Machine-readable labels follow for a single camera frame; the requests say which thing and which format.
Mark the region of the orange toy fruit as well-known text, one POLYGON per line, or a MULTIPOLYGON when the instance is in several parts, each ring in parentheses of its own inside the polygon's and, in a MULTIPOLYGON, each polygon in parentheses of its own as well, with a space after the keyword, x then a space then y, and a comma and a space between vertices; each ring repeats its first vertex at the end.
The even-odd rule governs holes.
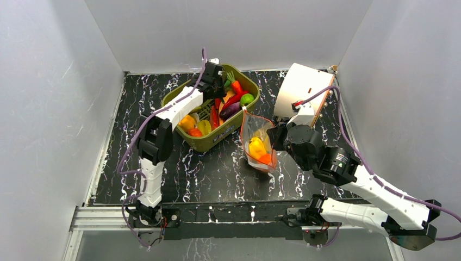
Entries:
POLYGON ((261 164, 265 164, 267 166, 272 166, 273 165, 273 155, 272 154, 264 154, 261 157, 258 158, 258 161, 261 164))

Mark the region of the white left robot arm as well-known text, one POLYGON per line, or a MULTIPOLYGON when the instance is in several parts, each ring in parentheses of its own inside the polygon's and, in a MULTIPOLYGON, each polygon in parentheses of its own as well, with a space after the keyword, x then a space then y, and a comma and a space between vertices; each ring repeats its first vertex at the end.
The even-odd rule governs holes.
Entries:
POLYGON ((161 201, 161 180, 164 162, 173 151, 173 131, 180 121, 193 109, 208 100, 226 95, 223 83, 223 66, 218 58, 210 59, 197 79, 165 106, 152 113, 140 127, 137 141, 141 162, 143 192, 138 201, 145 206, 141 219, 149 226, 156 226, 162 220, 162 211, 156 206, 161 201))

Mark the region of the yellow toy pepper small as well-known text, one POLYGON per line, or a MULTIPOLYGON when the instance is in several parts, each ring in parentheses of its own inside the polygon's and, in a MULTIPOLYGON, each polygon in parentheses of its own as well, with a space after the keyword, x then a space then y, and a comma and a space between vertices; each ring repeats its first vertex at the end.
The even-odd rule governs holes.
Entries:
POLYGON ((180 120, 178 127, 187 133, 190 130, 196 128, 196 119, 193 116, 187 114, 182 120, 180 120))

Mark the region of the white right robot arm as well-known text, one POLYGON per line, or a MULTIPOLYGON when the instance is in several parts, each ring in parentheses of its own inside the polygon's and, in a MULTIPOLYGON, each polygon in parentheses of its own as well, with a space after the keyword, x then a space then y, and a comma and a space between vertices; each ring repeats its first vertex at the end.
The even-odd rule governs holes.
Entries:
POLYGON ((271 148, 286 151, 303 171, 324 183, 348 190, 369 202, 369 206, 340 202, 314 195, 304 209, 288 210, 285 221, 293 226, 341 223, 359 226, 388 237, 394 244, 419 251, 435 242, 437 229, 431 221, 440 203, 406 200, 406 194, 371 175, 354 154, 327 146, 322 136, 308 125, 281 124, 267 130, 271 148))

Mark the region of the red toy chili pepper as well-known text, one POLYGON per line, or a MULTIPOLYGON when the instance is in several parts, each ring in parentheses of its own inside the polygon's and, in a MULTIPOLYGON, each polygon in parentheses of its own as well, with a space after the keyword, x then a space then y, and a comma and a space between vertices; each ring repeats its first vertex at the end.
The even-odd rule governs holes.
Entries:
POLYGON ((221 108, 221 110, 226 110, 229 106, 233 105, 234 103, 236 103, 238 105, 238 107, 240 107, 240 100, 242 98, 243 95, 245 94, 249 94, 248 91, 243 91, 242 93, 239 93, 239 94, 236 94, 234 96, 232 96, 230 99, 228 99, 228 101, 223 105, 223 107, 221 108))

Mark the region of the clear zip bag orange zipper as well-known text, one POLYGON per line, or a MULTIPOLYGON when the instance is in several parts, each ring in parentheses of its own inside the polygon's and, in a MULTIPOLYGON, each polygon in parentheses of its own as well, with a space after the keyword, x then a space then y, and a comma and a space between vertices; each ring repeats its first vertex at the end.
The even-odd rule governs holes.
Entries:
POLYGON ((277 166, 277 153, 272 149, 267 130, 274 127, 264 117, 251 114, 246 107, 242 108, 243 120, 240 128, 240 140, 244 156, 252 168, 262 171, 273 171, 277 166))

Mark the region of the yellow toy bell pepper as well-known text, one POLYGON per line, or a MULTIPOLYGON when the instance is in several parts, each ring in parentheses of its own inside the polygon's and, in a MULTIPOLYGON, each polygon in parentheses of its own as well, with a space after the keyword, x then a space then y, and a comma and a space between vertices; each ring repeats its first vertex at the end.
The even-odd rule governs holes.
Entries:
POLYGON ((255 136, 250 140, 250 144, 248 146, 249 155, 258 160, 264 154, 267 154, 267 150, 261 138, 255 136))

